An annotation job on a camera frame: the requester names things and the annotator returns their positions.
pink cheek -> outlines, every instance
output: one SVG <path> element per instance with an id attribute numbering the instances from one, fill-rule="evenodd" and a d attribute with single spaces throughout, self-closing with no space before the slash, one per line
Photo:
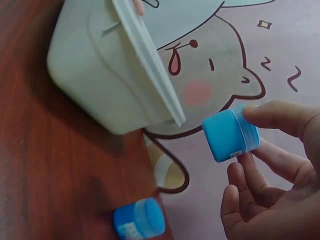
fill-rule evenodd
<path id="1" fill-rule="evenodd" d="M 187 83 L 183 89 L 183 103 L 198 107 L 210 101 L 213 89 L 208 80 L 198 79 Z"/>

white plastic box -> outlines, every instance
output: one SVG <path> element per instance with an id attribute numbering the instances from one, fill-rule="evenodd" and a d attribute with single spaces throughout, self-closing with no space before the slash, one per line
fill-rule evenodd
<path id="1" fill-rule="evenodd" d="M 186 120 L 132 0 L 66 0 L 47 66 L 58 87 L 114 134 Z"/>

finger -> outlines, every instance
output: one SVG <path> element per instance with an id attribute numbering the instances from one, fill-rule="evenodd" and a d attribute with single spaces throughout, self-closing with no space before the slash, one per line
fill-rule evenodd
<path id="1" fill-rule="evenodd" d="M 315 172 L 308 159 L 289 153 L 264 139 L 261 139 L 261 146 L 252 153 L 265 162 L 275 174 L 293 184 L 301 182 L 298 176 L 310 176 Z"/>
<path id="2" fill-rule="evenodd" d="M 242 113 L 248 122 L 259 128 L 280 129 L 301 140 L 308 124 L 314 118 L 320 118 L 320 108 L 278 100 L 259 107 L 247 106 Z"/>
<path id="3" fill-rule="evenodd" d="M 229 185 L 225 188 L 220 214 L 226 237 L 228 239 L 240 237 L 238 233 L 242 231 L 241 229 L 246 227 L 246 223 L 240 214 L 240 199 L 236 186 Z"/>
<path id="4" fill-rule="evenodd" d="M 229 184 L 238 188 L 240 198 L 240 213 L 245 222 L 267 210 L 256 203 L 247 186 L 245 172 L 240 163 L 231 163 L 227 170 Z"/>
<path id="5" fill-rule="evenodd" d="M 135 6 L 136 12 L 140 15 L 143 16 L 145 14 L 145 8 L 142 3 L 142 0 L 133 0 L 133 4 Z"/>
<path id="6" fill-rule="evenodd" d="M 247 186 L 259 205 L 270 208 L 286 193 L 285 190 L 269 185 L 266 178 L 257 169 L 252 154 L 243 154 L 238 157 L 238 161 L 243 167 Z"/>

wooden surface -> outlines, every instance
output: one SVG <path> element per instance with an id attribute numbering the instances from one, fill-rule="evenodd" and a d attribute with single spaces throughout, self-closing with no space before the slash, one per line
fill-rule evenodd
<path id="1" fill-rule="evenodd" d="M 61 6 L 0 0 L 0 240 L 117 239 L 111 211 L 157 193 L 141 133 L 110 135 L 51 83 Z"/>

cartoon eye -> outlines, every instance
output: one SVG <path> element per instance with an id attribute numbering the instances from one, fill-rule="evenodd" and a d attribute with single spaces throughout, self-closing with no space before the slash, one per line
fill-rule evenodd
<path id="1" fill-rule="evenodd" d="M 214 65 L 214 62 L 212 61 L 211 58 L 209 58 L 209 64 L 210 64 L 211 71 L 214 71 L 215 70 L 215 65 Z"/>
<path id="2" fill-rule="evenodd" d="M 149 4 L 153 8 L 158 8 L 159 7 L 159 1 L 158 0 L 142 0 L 145 3 Z"/>
<path id="3" fill-rule="evenodd" d="M 243 80 L 242 80 L 241 82 L 242 82 L 243 84 L 248 84 L 248 83 L 250 83 L 249 78 L 247 78 L 247 77 L 245 77 L 245 76 L 243 76 L 242 78 L 243 78 Z"/>

